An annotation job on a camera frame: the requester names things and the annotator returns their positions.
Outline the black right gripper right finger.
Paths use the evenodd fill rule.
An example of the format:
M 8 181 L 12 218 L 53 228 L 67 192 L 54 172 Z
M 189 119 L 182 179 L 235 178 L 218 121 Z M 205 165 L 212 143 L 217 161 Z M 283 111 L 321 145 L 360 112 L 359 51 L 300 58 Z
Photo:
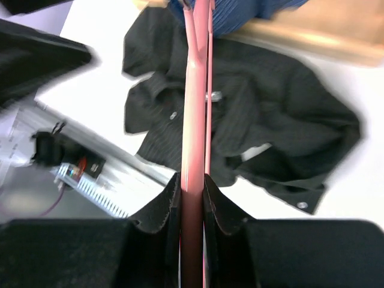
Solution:
M 203 191 L 206 287 L 254 287 L 245 232 L 250 217 L 226 197 L 209 175 Z

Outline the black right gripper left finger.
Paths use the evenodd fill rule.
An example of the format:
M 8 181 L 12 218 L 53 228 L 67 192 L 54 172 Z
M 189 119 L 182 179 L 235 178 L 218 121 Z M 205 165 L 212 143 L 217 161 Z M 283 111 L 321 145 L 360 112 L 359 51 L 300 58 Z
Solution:
M 175 173 L 164 190 L 130 217 L 127 286 L 178 287 L 181 181 Z

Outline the black pinstriped shirt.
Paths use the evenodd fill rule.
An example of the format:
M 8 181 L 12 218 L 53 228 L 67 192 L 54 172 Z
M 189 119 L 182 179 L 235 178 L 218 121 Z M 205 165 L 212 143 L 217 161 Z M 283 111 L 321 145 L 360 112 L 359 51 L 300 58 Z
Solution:
M 123 71 L 151 73 L 128 93 L 125 130 L 144 132 L 138 155 L 181 168 L 187 38 L 171 13 L 144 9 L 125 36 Z M 313 214 L 325 179 L 360 138 L 357 116 L 300 61 L 217 38 L 213 42 L 211 177 L 237 177 Z

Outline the pink hanger of black shirt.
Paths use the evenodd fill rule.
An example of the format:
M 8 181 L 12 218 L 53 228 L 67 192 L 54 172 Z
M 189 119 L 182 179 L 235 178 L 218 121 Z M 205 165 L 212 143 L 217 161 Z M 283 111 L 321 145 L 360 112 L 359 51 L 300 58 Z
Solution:
M 210 172 L 214 1 L 182 2 L 188 42 L 181 161 L 181 287 L 203 287 L 203 190 Z

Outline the blue checkered shirt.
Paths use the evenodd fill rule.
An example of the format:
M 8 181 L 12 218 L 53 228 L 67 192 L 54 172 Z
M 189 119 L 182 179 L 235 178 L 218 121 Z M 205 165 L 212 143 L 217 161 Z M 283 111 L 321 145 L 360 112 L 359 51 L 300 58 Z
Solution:
M 306 0 L 222 0 L 215 1 L 212 12 L 213 35 L 229 34 L 254 18 L 270 19 L 287 8 L 299 8 Z

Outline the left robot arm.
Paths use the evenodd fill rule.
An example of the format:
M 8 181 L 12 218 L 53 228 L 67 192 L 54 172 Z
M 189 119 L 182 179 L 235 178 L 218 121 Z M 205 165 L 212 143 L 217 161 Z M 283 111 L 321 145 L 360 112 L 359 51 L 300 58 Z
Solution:
M 1 20 L 1 110 L 23 101 L 49 82 L 92 61 L 89 48 L 57 35 L 18 23 Z M 24 166 L 31 162 L 56 166 L 62 161 L 63 146 L 58 134 L 65 123 L 50 132 L 31 136 L 35 151 L 28 154 L 28 138 L 21 133 L 1 132 L 1 163 Z

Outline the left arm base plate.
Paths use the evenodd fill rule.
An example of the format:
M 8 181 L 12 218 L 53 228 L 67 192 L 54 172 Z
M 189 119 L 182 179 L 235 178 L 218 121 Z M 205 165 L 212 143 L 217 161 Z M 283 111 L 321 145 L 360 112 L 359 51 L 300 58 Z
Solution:
M 76 166 L 79 168 L 79 175 L 85 174 L 96 179 L 104 167 L 106 160 L 90 150 L 82 150 L 77 157 Z

